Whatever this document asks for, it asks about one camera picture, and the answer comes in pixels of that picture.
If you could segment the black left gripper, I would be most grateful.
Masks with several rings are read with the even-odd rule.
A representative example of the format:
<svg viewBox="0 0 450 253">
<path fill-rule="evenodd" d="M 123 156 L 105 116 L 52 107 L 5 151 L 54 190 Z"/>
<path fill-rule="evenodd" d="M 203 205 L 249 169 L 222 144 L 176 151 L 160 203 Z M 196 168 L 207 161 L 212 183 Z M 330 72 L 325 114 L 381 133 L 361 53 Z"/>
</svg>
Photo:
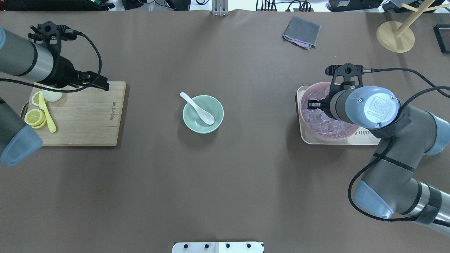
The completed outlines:
<svg viewBox="0 0 450 253">
<path fill-rule="evenodd" d="M 71 61 L 61 56 L 54 58 L 52 71 L 47 77 L 47 85 L 58 89 L 66 86 L 79 88 L 83 85 L 109 91 L 106 77 L 92 71 L 77 71 Z"/>
</svg>

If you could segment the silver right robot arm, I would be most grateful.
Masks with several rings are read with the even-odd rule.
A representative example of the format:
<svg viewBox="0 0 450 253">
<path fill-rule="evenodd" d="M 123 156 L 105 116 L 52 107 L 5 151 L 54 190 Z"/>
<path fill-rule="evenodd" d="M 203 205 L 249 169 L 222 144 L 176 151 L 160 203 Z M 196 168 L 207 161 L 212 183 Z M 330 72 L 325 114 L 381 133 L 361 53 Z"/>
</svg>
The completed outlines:
<svg viewBox="0 0 450 253">
<path fill-rule="evenodd" d="M 411 221 L 449 235 L 449 194 L 414 179 L 423 156 L 449 146 L 449 123 L 411 105 L 425 93 L 449 96 L 448 86 L 416 93 L 407 101 L 386 88 L 331 89 L 325 100 L 309 100 L 332 118 L 368 129 L 380 139 L 368 165 L 351 180 L 348 199 L 361 214 L 379 221 Z"/>
</svg>

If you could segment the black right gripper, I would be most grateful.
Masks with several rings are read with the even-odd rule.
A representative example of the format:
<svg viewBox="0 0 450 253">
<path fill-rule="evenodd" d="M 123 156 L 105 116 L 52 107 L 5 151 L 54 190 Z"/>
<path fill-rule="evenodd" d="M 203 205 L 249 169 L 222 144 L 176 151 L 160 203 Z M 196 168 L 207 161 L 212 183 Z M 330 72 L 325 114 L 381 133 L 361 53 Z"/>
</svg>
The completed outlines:
<svg viewBox="0 0 450 253">
<path fill-rule="evenodd" d="M 308 110 L 322 110 L 329 118 L 334 118 L 330 110 L 332 95 L 327 95 L 322 100 L 308 100 Z"/>
</svg>

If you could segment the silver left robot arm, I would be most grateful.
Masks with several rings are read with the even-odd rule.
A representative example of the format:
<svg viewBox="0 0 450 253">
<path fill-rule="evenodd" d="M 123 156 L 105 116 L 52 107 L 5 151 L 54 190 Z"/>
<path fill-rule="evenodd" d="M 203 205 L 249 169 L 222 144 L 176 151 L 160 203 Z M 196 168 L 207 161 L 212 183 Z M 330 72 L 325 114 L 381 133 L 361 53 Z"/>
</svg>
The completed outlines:
<svg viewBox="0 0 450 253">
<path fill-rule="evenodd" d="M 51 21 L 31 26 L 33 33 L 22 38 L 1 28 L 0 65 L 1 72 L 30 80 L 30 83 L 2 78 L 2 82 L 13 82 L 44 91 L 64 93 L 63 88 L 72 86 L 73 92 L 94 87 L 108 91 L 109 84 L 100 72 L 102 60 L 99 59 L 97 72 L 82 72 L 74 69 L 71 61 L 61 56 L 62 41 L 75 40 L 86 35 L 66 25 L 56 25 Z M 13 109 L 1 100 L 1 163 L 12 167 L 43 146 L 35 128 L 45 122 L 51 132 L 56 126 L 39 96 L 37 122 L 26 122 Z"/>
</svg>

